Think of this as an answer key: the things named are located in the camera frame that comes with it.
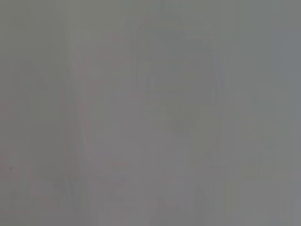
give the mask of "gray wall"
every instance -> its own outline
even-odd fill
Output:
[[[0,220],[299,225],[299,9],[1,3]]]

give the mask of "blurry background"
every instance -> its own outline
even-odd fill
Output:
[[[0,221],[298,225],[300,7],[2,1]]]

